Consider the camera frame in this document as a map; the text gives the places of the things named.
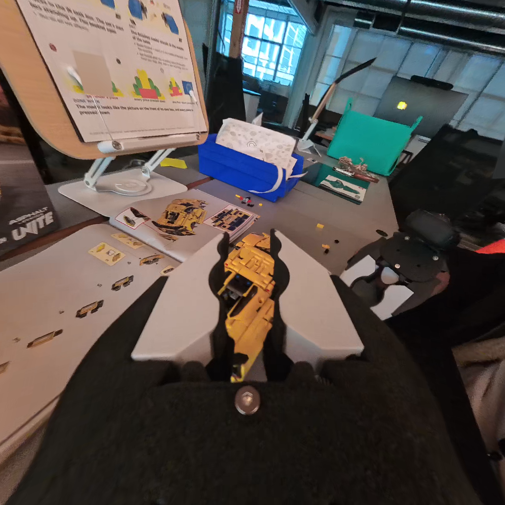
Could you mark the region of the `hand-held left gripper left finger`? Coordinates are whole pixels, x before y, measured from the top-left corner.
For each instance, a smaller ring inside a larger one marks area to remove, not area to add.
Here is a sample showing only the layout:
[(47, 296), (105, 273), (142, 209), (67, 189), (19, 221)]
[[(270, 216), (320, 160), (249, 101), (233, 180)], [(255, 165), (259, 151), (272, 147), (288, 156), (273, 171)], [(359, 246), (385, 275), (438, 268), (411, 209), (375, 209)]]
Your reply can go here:
[(170, 273), (131, 352), (134, 361), (170, 361), (180, 366), (210, 363), (219, 301), (209, 279), (221, 258), (218, 246), (222, 240), (229, 243), (228, 233), (219, 233)]

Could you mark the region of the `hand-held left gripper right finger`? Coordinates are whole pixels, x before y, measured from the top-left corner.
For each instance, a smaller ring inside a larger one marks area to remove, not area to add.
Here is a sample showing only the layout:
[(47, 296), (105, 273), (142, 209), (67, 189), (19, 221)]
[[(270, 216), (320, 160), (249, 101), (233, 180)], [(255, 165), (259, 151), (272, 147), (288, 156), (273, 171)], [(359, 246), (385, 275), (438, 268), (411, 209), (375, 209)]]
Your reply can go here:
[(360, 356), (364, 345), (331, 279), (330, 272), (282, 232), (278, 257), (289, 281), (278, 307), (286, 325), (283, 352), (294, 363), (320, 369), (328, 360)]

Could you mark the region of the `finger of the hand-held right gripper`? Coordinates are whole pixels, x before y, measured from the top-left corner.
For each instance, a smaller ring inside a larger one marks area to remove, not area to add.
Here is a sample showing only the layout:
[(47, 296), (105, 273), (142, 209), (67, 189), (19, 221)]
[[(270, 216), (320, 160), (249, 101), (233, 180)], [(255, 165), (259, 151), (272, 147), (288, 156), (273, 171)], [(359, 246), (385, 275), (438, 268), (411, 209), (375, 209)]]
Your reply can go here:
[(377, 271), (378, 265), (376, 260), (367, 255), (354, 263), (352, 266), (348, 266), (341, 273), (340, 279), (348, 287), (352, 288), (358, 284), (370, 284), (374, 281)]
[(375, 306), (370, 307), (371, 311), (382, 321), (392, 317), (393, 312), (402, 306), (412, 295), (408, 287), (403, 285), (389, 285), (383, 292), (382, 300)]

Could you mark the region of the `grey desk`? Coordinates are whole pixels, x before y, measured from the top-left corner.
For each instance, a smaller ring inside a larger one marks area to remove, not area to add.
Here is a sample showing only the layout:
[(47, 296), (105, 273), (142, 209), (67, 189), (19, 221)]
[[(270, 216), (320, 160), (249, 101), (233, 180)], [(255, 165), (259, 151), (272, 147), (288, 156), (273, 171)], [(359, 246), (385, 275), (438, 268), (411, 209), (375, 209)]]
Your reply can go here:
[[(233, 196), (235, 193), (251, 196), (255, 203), (253, 211), (261, 215), (251, 231), (258, 229), (267, 232), (272, 227), (289, 227), (295, 234), (293, 241), (301, 245), (311, 244), (309, 233), (312, 231), (314, 235), (329, 237), (325, 243), (332, 244), (334, 239), (338, 239), (342, 252), (339, 251), (338, 245), (334, 245), (330, 253), (322, 254), (325, 260), (330, 260), (333, 273), (341, 272), (346, 259), (357, 249), (379, 238), (376, 229), (392, 235), (398, 228), (389, 187), (383, 179), (371, 184), (364, 203), (360, 205), (311, 186), (305, 181), (297, 183), (286, 197), (271, 203), (199, 173), (196, 154), (186, 156), (183, 160), (188, 165), (187, 169), (158, 168), (156, 173), (185, 184), (188, 188), (200, 189), (229, 202), (236, 200)], [(59, 192), (60, 186), (76, 181), (56, 182), (46, 186), (60, 219), (60, 229), (53, 235), (43, 237), (41, 241), (28, 244), (27, 250), (19, 248), (5, 255), (1, 260), (1, 271), (41, 254), (58, 243), (60, 235), (63, 238), (73, 236), (78, 229), (98, 223), (98, 215), (95, 212)], [(318, 223), (324, 224), (324, 228), (317, 229)]]

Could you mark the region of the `yellow toy brick car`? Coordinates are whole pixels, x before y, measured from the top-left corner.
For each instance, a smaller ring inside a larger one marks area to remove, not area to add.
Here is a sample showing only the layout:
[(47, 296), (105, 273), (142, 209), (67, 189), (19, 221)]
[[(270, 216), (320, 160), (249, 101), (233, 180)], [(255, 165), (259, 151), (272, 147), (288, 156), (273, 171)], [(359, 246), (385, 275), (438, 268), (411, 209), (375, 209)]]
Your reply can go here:
[(272, 328), (274, 264), (267, 233), (249, 233), (224, 261), (225, 281), (218, 295), (225, 303), (225, 326), (234, 342), (232, 383), (243, 382)]

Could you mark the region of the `green white printed sheet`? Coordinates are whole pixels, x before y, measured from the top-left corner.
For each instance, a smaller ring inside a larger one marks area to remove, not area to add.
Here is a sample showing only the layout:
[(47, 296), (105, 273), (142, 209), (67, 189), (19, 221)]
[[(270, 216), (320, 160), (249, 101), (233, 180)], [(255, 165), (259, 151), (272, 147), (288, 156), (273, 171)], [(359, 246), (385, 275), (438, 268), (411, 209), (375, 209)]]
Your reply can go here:
[(343, 174), (326, 175), (316, 186), (342, 199), (360, 205), (363, 203), (370, 183)]

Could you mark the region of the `black mesh chair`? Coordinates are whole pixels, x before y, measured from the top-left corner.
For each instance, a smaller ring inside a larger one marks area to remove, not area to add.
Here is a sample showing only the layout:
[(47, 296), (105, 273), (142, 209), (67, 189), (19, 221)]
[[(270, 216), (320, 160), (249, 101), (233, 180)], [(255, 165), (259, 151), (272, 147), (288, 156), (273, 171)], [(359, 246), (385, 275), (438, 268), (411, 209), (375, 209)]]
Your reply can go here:
[(443, 214), (463, 227), (504, 223), (502, 140), (444, 125), (389, 183), (398, 223), (417, 210)]

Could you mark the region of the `brown wooden model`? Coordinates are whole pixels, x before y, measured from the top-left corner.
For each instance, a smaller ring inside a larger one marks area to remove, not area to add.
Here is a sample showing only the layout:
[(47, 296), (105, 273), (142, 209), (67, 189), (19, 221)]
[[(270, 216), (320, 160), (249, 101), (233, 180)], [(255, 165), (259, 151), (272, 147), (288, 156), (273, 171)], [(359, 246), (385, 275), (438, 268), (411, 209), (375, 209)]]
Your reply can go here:
[(368, 173), (368, 165), (364, 162), (363, 158), (360, 158), (360, 162), (355, 164), (353, 160), (347, 156), (341, 156), (338, 159), (338, 164), (340, 168), (347, 172), (353, 173)]

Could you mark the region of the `instruction booklet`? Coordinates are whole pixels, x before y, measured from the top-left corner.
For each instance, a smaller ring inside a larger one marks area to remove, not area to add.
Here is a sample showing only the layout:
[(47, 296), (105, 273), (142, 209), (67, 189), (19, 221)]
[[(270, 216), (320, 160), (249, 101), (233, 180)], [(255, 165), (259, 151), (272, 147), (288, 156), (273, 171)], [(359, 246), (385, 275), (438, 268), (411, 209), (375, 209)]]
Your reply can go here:
[(50, 415), (103, 332), (161, 276), (259, 217), (199, 189), (122, 203), (1, 272), (1, 463)]

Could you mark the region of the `teal board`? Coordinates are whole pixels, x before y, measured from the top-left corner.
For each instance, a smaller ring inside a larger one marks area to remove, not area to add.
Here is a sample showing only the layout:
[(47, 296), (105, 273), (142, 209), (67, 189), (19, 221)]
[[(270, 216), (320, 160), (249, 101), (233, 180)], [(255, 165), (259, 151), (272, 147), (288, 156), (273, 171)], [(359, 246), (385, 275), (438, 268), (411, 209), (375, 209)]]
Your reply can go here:
[(327, 156), (336, 160), (347, 157), (355, 165), (362, 161), (369, 172), (390, 175), (423, 116), (407, 126), (361, 114), (354, 111), (352, 105), (352, 98), (349, 98)]

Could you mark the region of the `blue plastic bin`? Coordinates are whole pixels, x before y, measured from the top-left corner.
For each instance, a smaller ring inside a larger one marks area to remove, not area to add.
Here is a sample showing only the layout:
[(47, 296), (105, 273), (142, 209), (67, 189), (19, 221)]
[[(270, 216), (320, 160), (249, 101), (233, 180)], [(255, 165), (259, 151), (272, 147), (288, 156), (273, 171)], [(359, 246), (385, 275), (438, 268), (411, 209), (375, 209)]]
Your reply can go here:
[(216, 134), (199, 145), (199, 172), (275, 203), (284, 198), (304, 176), (304, 157), (295, 160), (290, 176), (284, 169), (216, 143)]

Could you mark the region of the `white patterned paper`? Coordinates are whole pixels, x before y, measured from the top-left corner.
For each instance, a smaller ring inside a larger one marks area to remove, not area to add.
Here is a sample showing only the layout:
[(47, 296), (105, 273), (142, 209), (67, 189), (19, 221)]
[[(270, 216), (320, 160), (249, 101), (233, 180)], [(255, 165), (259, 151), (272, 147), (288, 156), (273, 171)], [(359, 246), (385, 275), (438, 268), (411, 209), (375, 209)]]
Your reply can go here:
[(306, 174), (303, 158), (295, 154), (294, 137), (233, 118), (223, 121), (215, 144), (233, 151), (242, 166), (244, 189), (249, 193), (283, 196)]

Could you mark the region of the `dark toy car box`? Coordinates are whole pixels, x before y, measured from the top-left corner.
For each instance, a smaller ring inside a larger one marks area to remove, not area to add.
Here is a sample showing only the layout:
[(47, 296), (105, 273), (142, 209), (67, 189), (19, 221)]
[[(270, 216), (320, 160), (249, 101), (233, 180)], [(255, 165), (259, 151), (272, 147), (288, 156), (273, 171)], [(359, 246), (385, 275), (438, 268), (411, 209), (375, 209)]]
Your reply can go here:
[(59, 228), (39, 141), (1, 72), (1, 256)]

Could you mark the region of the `window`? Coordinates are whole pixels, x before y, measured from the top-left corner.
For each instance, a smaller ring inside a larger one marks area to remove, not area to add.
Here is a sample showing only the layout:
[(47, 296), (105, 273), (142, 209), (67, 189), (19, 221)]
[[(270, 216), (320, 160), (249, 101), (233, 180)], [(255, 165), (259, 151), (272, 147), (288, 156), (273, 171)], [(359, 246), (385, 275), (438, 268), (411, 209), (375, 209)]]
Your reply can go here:
[(241, 49), (243, 74), (291, 87), (307, 34), (289, 5), (250, 1)]

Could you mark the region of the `grey wall screen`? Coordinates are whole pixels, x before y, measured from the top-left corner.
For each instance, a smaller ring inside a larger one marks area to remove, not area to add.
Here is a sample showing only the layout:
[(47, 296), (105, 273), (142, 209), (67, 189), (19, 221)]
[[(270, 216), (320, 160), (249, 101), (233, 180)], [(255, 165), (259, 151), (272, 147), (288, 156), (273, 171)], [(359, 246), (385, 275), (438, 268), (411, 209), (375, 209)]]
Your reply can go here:
[(409, 79), (395, 76), (384, 92), (374, 117), (407, 126), (422, 117), (413, 132), (432, 138), (443, 125), (452, 121), (467, 98), (467, 93), (455, 91), (453, 85), (447, 82), (418, 75)]

